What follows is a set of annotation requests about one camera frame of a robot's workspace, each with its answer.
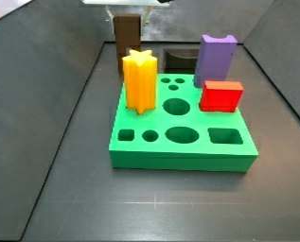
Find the brown block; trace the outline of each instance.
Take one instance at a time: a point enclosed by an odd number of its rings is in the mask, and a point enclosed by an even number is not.
[[[118,71],[123,73],[122,57],[127,55],[126,49],[141,51],[141,14],[114,15],[114,35],[117,43]]]

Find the purple block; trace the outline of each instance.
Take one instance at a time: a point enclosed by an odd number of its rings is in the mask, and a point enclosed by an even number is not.
[[[225,80],[236,47],[237,40],[233,35],[228,35],[224,39],[202,35],[196,62],[197,88],[202,87],[205,80]]]

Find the green block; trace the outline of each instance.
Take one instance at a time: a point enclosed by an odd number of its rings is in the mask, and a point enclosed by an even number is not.
[[[202,112],[193,75],[157,78],[157,107],[126,109],[122,88],[109,145],[113,167],[246,172],[258,151],[240,110]]]

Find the yellow star block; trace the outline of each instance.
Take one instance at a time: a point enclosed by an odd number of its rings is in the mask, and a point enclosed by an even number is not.
[[[151,50],[129,50],[123,57],[127,108],[143,114],[155,108],[157,58]]]

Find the red block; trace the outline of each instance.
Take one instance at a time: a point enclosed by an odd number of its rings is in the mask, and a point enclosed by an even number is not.
[[[234,112],[242,96],[238,81],[206,80],[202,88],[200,109],[204,112]]]

